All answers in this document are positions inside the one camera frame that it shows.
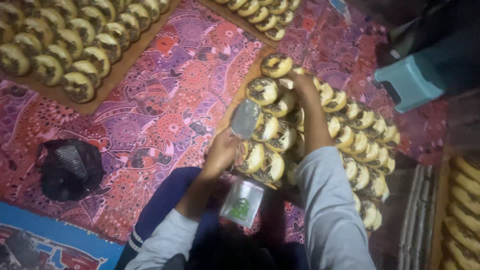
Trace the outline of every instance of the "red patterned rug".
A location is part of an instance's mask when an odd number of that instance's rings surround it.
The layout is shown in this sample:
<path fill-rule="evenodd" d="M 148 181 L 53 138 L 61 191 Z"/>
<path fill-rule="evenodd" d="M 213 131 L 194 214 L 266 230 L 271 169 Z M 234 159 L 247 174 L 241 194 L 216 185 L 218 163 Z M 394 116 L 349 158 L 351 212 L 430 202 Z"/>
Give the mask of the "red patterned rug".
<path fill-rule="evenodd" d="M 279 51 L 292 55 L 332 86 L 394 117 L 400 150 L 422 163 L 439 160 L 446 101 L 395 115 L 372 79 L 374 47 L 385 29 L 350 8 L 347 23 L 325 0 L 304 1 Z M 231 103 L 261 43 L 193 0 L 168 23 L 94 115 L 80 115 L 8 80 L 0 83 L 0 200 L 68 221 L 123 242 L 170 171 L 200 166 L 203 149 Z M 80 202 L 58 203 L 40 190 L 36 146 L 55 138 L 98 146 L 107 174 L 101 190 Z M 287 241 L 303 242 L 303 212 L 286 202 Z M 260 221 L 246 230 L 258 230 Z"/>

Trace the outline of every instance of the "cheese grater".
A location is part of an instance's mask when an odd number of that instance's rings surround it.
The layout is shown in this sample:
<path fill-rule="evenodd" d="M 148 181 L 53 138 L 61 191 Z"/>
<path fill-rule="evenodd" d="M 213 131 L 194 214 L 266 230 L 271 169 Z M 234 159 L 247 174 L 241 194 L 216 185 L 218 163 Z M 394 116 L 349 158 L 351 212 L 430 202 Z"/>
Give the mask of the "cheese grater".
<path fill-rule="evenodd" d="M 232 132 L 240 139 L 250 139 L 258 117 L 260 116 L 260 106 L 250 99 L 244 99 L 237 107 L 231 121 Z"/>
<path fill-rule="evenodd" d="M 55 155 L 60 160 L 62 166 L 75 175 L 75 177 L 83 179 L 87 176 L 84 163 L 82 162 L 75 146 L 59 147 L 55 150 Z"/>

